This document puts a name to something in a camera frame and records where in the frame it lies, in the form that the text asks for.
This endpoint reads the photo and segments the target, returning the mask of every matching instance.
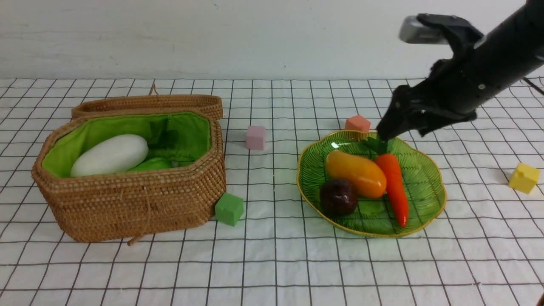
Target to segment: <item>grid tablecloth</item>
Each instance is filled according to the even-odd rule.
[[[67,237],[30,177],[72,107],[104,97],[213,94],[228,191],[246,200],[236,227],[84,244]],[[420,80],[0,80],[0,305],[534,305],[543,292],[544,195],[510,189],[519,162],[544,168],[544,98],[516,83],[479,119],[400,137],[441,168],[448,204],[400,239],[334,229],[301,200],[298,154],[354,114],[377,124],[391,89]],[[268,130],[264,151],[245,130]]]

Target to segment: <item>pink cube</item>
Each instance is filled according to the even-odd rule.
[[[370,130],[370,121],[361,115],[356,115],[345,121],[345,130],[355,130],[368,133]]]
[[[245,146],[249,150],[264,150],[267,129],[264,126],[250,125],[246,134]]]

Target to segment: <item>yellow cube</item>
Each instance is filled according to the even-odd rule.
[[[524,163],[519,163],[510,177],[508,186],[512,189],[529,194],[538,183],[540,170]]]

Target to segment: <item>cable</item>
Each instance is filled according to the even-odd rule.
[[[539,94],[541,94],[542,96],[544,96],[544,90],[540,89],[540,87],[538,87],[535,83],[531,82],[528,78],[524,77],[522,80],[524,80],[525,82],[527,82],[527,84],[529,84],[529,86],[533,87],[536,91],[539,92]]]

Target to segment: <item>green basket lining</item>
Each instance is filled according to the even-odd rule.
[[[59,139],[42,166],[58,178],[68,178],[81,154],[122,134],[136,134],[147,141],[146,160],[164,157],[188,166],[210,149],[210,132],[209,120],[192,112],[94,118]]]

